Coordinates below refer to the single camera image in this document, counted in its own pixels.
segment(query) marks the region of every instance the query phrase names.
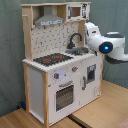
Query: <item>backsplash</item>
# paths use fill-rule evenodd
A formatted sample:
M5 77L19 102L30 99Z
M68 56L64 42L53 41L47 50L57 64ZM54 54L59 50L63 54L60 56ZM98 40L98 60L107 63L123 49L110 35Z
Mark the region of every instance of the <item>backsplash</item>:
M78 33L78 26L79 22L35 27L31 32L33 58L66 50L71 35ZM73 43L78 46L77 35Z

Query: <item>sink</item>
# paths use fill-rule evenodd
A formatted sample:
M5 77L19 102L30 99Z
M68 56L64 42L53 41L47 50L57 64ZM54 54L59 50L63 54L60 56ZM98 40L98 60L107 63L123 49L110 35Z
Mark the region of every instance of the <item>sink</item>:
M72 54L72 55L86 55L88 53L88 48L85 47L78 47L73 49L68 49L65 51L65 53Z

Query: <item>stovetop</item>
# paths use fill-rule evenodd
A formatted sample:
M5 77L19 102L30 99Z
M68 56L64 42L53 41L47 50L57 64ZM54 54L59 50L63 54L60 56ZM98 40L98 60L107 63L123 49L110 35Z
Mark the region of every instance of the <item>stovetop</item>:
M61 63L69 59L73 59L73 57L70 57L61 53L54 53L54 54L50 54L40 58L36 58L33 61L48 67L50 65Z

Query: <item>toy kitchen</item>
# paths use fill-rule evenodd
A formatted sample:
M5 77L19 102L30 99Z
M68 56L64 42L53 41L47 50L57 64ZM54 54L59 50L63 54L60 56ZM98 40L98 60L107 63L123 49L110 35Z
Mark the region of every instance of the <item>toy kitchen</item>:
M102 55L85 43L90 2L22 5L26 111L45 128L101 95Z

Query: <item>oven window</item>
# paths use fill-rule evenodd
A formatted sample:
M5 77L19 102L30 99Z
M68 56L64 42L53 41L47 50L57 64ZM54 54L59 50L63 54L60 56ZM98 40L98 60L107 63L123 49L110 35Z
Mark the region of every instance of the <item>oven window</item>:
M80 7L72 7L72 17L80 16Z
M73 103L73 88L74 86L71 85L56 92L56 111Z

